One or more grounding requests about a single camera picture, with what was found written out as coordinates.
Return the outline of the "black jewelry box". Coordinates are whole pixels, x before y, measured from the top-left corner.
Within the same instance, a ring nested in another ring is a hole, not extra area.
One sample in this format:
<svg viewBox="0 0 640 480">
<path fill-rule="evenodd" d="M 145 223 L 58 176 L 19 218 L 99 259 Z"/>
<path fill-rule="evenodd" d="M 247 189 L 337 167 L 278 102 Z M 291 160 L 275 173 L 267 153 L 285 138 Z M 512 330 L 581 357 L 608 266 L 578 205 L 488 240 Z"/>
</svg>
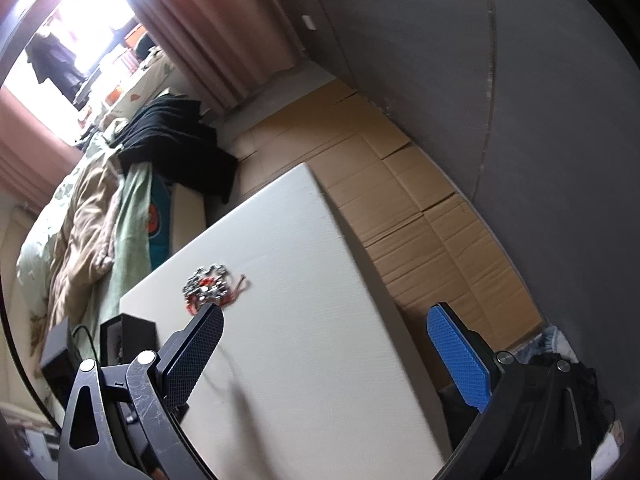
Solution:
<svg viewBox="0 0 640 480">
<path fill-rule="evenodd" d="M 141 352 L 157 350 L 155 323 L 122 313 L 102 323 L 100 364 L 112 366 L 131 363 Z"/>
</svg>

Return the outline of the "silver chain red cord jewelry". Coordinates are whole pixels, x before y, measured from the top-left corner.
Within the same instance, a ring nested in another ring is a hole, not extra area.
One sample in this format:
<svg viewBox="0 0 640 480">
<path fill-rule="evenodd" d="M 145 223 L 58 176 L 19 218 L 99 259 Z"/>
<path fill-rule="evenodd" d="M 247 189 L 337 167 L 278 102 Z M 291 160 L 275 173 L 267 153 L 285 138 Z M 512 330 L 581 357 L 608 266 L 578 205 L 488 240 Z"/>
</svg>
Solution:
<svg viewBox="0 0 640 480">
<path fill-rule="evenodd" d="M 234 278 L 222 264 L 213 263 L 208 268 L 201 266 L 183 285 L 182 294 L 186 310 L 195 316 L 207 306 L 224 309 L 238 299 L 246 285 L 244 274 Z"/>
</svg>

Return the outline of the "black box on floor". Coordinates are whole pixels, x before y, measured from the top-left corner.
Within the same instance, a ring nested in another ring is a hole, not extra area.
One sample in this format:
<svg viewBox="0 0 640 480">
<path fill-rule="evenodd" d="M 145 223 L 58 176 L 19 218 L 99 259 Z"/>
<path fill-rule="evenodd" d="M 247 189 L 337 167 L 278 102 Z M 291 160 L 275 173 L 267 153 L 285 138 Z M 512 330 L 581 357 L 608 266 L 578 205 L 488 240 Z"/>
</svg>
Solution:
<svg viewBox="0 0 640 480">
<path fill-rule="evenodd" d="M 70 319 L 63 318 L 47 334 L 40 360 L 43 377 L 63 408 L 67 408 L 80 363 Z"/>
</svg>

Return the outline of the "green bed sheet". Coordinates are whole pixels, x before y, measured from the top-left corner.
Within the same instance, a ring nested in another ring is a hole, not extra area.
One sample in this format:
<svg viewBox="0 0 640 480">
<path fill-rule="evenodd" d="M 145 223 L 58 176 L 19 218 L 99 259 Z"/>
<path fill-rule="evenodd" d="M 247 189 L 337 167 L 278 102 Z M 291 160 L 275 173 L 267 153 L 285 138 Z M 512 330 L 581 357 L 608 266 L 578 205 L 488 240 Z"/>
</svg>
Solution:
<svg viewBox="0 0 640 480">
<path fill-rule="evenodd" d="M 148 234 L 153 180 L 149 162 L 133 164 L 120 186 L 113 236 L 115 260 L 111 270 L 92 289 L 82 324 L 94 341 L 100 325 L 119 315 L 122 296 L 151 273 Z"/>
</svg>

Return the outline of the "beige duvet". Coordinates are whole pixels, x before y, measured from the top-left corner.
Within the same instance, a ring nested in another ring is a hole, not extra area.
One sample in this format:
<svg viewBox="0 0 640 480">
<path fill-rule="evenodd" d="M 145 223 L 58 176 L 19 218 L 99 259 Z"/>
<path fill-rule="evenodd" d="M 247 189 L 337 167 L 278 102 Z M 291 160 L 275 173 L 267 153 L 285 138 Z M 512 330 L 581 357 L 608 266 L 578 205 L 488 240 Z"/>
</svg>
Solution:
<svg viewBox="0 0 640 480">
<path fill-rule="evenodd" d="M 96 155 L 82 168 L 54 244 L 48 330 L 66 318 L 78 324 L 94 285 L 112 270 L 121 190 L 116 154 Z"/>
</svg>

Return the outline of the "light green pillow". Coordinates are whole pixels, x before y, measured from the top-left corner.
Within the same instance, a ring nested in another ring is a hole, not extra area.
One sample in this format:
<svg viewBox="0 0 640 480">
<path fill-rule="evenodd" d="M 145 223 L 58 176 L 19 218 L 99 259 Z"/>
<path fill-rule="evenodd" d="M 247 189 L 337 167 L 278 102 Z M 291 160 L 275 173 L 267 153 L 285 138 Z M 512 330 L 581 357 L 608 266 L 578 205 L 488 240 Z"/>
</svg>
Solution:
<svg viewBox="0 0 640 480">
<path fill-rule="evenodd" d="M 55 189 L 50 202 L 43 207 L 21 247 L 16 263 L 16 277 L 29 312 L 30 352 L 37 348 L 46 324 L 54 245 L 73 192 L 89 162 L 107 149 L 107 140 L 98 133 L 87 144 L 78 164 Z"/>
</svg>

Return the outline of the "flattened cardboard sheets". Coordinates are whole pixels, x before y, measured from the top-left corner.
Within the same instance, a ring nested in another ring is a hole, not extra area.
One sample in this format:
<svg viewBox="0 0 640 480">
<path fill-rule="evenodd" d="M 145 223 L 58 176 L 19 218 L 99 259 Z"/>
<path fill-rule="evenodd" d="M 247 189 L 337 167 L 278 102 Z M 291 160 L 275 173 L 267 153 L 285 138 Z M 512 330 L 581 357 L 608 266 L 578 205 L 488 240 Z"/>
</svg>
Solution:
<svg viewBox="0 0 640 480">
<path fill-rule="evenodd" d="M 427 337 L 427 310 L 446 302 L 495 350 L 542 319 L 512 263 L 468 201 L 416 144 L 334 80 L 270 115 L 224 125 L 248 197 L 306 162 L 358 236 L 436 387 L 449 382 Z"/>
</svg>

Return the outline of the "teal orange cushion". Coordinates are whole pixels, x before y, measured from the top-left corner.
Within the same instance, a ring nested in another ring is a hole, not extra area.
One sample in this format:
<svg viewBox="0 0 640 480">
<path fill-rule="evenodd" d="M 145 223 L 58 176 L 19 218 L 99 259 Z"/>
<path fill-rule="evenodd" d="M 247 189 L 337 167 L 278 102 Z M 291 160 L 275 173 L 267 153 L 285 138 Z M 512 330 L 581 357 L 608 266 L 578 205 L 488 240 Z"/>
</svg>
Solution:
<svg viewBox="0 0 640 480">
<path fill-rule="evenodd" d="M 153 174 L 149 206 L 149 253 L 151 269 L 157 269 L 170 256 L 172 186 Z"/>
</svg>

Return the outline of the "pink curtain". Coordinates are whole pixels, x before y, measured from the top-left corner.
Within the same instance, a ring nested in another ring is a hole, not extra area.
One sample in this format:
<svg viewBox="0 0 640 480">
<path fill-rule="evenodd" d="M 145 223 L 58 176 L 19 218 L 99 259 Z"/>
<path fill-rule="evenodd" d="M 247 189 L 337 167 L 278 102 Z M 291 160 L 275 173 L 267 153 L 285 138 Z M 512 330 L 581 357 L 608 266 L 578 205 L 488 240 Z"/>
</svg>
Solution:
<svg viewBox="0 0 640 480">
<path fill-rule="evenodd" d="M 154 41 L 218 115 L 303 61 L 278 0 L 127 0 Z"/>
<path fill-rule="evenodd" d="M 1 88 L 1 188 L 39 212 L 81 159 L 7 88 Z"/>
</svg>

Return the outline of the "black clothing on bed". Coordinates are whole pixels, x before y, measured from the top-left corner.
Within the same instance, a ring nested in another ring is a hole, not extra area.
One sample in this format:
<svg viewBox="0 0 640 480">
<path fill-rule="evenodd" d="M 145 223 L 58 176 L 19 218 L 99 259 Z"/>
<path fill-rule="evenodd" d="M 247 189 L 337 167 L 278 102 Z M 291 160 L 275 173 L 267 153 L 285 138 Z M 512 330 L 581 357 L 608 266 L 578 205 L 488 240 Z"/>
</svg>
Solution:
<svg viewBox="0 0 640 480">
<path fill-rule="evenodd" d="M 187 96 L 163 94 L 137 110 L 110 145 L 119 149 L 123 170 L 148 162 L 168 181 L 226 204 L 239 161 L 218 145 L 200 106 Z"/>
</svg>

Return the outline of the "dark grey wardrobe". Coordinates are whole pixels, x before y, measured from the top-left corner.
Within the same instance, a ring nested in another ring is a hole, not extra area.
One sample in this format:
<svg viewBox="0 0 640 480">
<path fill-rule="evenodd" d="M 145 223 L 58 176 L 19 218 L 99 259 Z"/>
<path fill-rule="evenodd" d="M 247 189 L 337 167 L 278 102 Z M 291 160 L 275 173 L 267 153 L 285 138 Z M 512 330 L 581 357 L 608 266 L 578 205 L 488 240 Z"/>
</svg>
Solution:
<svg viewBox="0 0 640 480">
<path fill-rule="evenodd" d="M 639 359 L 639 71 L 586 0 L 320 0 L 358 86 L 465 192 L 546 317 Z"/>
</svg>

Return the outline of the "white leaf-patterned cot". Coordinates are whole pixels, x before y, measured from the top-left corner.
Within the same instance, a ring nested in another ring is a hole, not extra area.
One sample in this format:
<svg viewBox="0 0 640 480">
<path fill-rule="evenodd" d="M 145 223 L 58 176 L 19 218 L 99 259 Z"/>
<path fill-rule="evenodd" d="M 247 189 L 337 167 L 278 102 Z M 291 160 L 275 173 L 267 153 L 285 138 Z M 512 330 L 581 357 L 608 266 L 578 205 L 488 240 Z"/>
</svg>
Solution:
<svg viewBox="0 0 640 480">
<path fill-rule="evenodd" d="M 112 105 L 105 107 L 106 116 L 130 119 L 137 110 L 155 98 L 166 87 L 165 81 L 175 70 L 175 64 L 160 47 L 151 49 L 134 74 L 125 82 Z"/>
</svg>

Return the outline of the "hanging dark garment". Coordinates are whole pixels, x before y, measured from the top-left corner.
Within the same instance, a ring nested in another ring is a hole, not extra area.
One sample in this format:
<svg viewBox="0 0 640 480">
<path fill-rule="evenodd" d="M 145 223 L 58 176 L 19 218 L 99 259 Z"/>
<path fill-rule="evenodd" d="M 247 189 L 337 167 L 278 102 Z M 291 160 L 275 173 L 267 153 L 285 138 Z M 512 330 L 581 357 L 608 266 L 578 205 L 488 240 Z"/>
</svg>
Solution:
<svg viewBox="0 0 640 480">
<path fill-rule="evenodd" d="M 86 81 L 86 76 L 75 66 L 76 56 L 52 34 L 35 34 L 25 47 L 27 62 L 32 66 L 37 81 L 49 79 L 71 103 Z"/>
</svg>

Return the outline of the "black item on cot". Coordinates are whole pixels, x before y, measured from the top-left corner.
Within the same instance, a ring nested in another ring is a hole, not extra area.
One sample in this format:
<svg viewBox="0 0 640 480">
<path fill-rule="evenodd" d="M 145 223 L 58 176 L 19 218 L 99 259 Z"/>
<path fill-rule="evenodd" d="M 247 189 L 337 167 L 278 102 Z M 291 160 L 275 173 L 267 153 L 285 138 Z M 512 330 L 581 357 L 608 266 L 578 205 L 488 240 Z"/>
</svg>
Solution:
<svg viewBox="0 0 640 480">
<path fill-rule="evenodd" d="M 144 35 L 140 37 L 134 46 L 134 55 L 136 58 L 142 62 L 144 61 L 150 54 L 150 51 L 156 46 L 153 38 L 146 32 Z"/>
</svg>

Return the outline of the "pink curtain right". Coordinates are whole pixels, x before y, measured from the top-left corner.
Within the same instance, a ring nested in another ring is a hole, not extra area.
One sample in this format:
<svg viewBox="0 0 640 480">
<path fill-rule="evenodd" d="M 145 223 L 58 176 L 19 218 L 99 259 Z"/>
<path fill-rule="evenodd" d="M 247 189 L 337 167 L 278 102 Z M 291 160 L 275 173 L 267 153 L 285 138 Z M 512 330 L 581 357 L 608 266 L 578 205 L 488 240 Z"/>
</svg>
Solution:
<svg viewBox="0 0 640 480">
<path fill-rule="evenodd" d="M 127 0 L 154 41 L 218 115 L 303 61 L 278 0 Z"/>
</svg>

